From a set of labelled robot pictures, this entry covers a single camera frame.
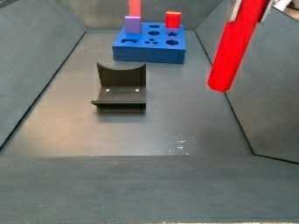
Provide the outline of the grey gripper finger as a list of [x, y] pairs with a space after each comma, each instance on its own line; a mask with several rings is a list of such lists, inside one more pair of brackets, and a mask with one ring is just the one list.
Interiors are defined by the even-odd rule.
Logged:
[[264, 6], [264, 9], [262, 11], [262, 16], [259, 18], [259, 23], [263, 23], [266, 21], [266, 18], [267, 18], [267, 15], [271, 11], [271, 7], [272, 7], [272, 4], [274, 4], [274, 1], [275, 0], [267, 0], [266, 1], [266, 6]]
[[234, 22], [239, 14], [239, 7], [242, 5], [242, 0], [230, 0], [228, 7], [228, 21]]

